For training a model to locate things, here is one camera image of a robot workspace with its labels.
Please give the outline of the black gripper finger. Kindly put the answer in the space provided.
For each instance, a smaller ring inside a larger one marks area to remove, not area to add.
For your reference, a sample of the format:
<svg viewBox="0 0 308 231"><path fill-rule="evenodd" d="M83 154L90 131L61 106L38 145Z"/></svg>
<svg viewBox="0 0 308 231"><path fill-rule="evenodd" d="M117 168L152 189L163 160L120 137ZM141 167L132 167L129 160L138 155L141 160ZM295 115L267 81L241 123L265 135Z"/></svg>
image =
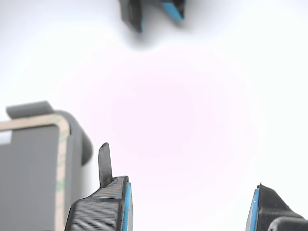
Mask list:
<svg viewBox="0 0 308 231"><path fill-rule="evenodd" d="M108 143L99 149L98 164L100 187L73 203L65 231L132 231L131 183L128 176L112 176Z"/></svg>
<svg viewBox="0 0 308 231"><path fill-rule="evenodd" d="M254 191L246 231L305 231L305 218L295 213L275 190L260 184Z"/></svg>

